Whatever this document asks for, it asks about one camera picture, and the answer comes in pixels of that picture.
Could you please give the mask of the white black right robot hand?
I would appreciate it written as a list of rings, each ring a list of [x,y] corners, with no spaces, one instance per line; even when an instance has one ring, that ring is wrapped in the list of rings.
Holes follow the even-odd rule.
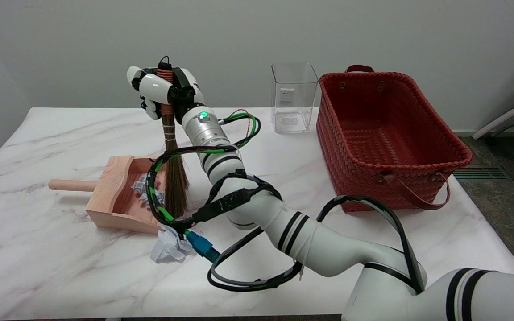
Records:
[[[167,81],[157,74],[156,69],[141,69],[131,66],[126,78],[131,87],[141,96],[141,108],[153,120],[163,116],[163,106],[173,110],[177,122],[191,109],[204,106],[205,99],[198,86],[197,79],[185,68],[173,67],[169,70],[173,81]]]

